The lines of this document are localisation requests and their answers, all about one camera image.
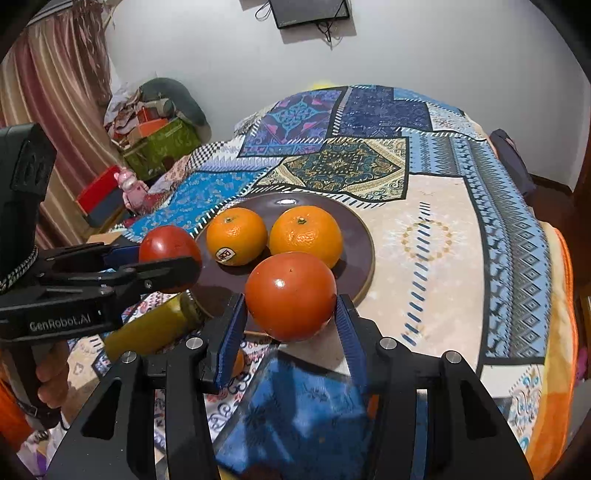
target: green box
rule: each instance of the green box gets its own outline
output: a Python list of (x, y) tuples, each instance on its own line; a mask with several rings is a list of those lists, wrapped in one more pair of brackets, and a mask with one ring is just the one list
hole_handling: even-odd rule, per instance
[(166, 173), (165, 158), (176, 161), (199, 145), (201, 141), (193, 126), (176, 118), (140, 140), (123, 158), (140, 180), (149, 180)]

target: pink figurine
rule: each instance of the pink figurine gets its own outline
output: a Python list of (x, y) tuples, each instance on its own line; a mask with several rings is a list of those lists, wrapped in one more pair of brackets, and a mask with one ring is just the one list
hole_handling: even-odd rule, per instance
[(128, 168), (122, 168), (119, 173), (115, 173), (115, 180), (119, 184), (119, 188), (123, 190), (125, 208), (139, 213), (144, 197), (148, 193), (148, 186), (143, 181), (138, 180), (135, 172)]

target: screw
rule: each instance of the screw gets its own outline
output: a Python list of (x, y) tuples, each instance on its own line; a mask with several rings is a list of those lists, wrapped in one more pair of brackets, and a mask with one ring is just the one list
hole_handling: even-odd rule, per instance
[(138, 354), (132, 352), (131, 350), (127, 350), (123, 355), (121, 355), (121, 361), (125, 364), (130, 364), (138, 357)]
[(458, 364), (462, 361), (462, 356), (454, 350), (449, 350), (445, 353), (445, 358), (451, 364)]
[(384, 337), (379, 341), (379, 345), (384, 350), (394, 350), (398, 344), (392, 337)]
[(196, 348), (199, 348), (203, 345), (203, 340), (201, 340), (199, 337), (191, 337), (189, 340), (187, 340), (185, 345), (187, 345), (188, 349), (195, 350)]

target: hand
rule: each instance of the hand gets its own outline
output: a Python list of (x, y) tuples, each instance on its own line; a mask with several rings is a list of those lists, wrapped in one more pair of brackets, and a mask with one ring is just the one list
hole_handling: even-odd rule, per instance
[(67, 342), (56, 343), (44, 360), (37, 365), (37, 378), (43, 383), (37, 395), (39, 400), (50, 408), (63, 405), (68, 395), (68, 356), (70, 350)]

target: yellow bottle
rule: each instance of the yellow bottle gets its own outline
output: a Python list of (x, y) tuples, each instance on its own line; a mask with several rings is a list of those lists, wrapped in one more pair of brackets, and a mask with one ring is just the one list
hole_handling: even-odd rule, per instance
[(156, 353), (202, 325), (203, 314), (185, 291), (111, 333), (105, 338), (105, 353), (112, 362), (128, 350), (140, 355)]

